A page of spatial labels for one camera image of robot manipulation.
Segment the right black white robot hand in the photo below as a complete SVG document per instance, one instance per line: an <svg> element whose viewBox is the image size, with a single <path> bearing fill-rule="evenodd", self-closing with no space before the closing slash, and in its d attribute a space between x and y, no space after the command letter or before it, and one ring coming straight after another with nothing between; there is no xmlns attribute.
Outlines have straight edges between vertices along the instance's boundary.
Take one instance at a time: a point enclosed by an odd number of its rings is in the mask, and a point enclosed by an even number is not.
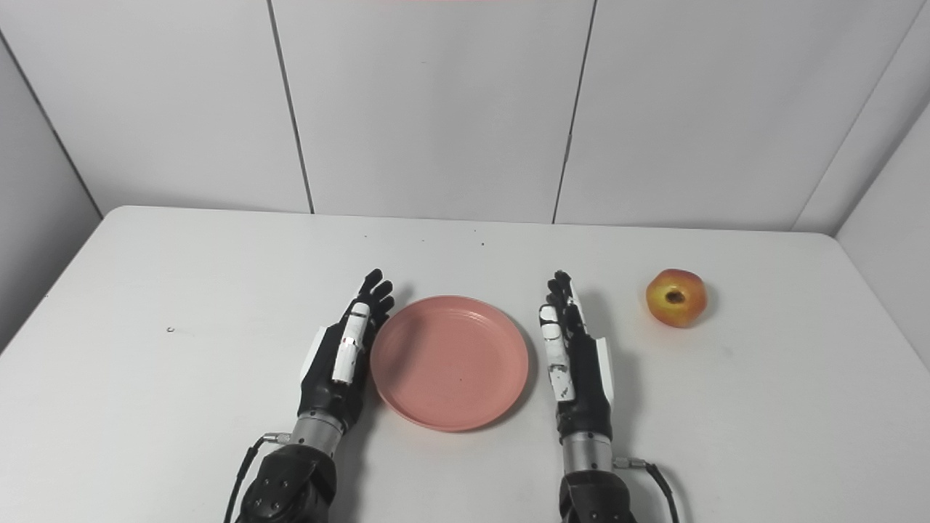
<svg viewBox="0 0 930 523"><path fill-rule="evenodd" d="M546 370L556 400L556 430L560 441L571 434L591 433L613 438L613 384L604 342L592 337L573 279L558 270L547 283L546 302L538 310Z"/></svg>

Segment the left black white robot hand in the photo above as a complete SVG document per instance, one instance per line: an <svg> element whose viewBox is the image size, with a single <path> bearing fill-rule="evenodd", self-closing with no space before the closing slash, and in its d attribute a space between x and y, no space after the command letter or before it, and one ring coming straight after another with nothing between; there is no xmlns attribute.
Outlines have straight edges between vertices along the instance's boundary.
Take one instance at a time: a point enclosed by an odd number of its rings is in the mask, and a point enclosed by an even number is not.
<svg viewBox="0 0 930 523"><path fill-rule="evenodd" d="M393 284L369 272L339 321L313 339L300 381L298 414L323 413L349 431L359 421L376 336L395 305Z"/></svg>

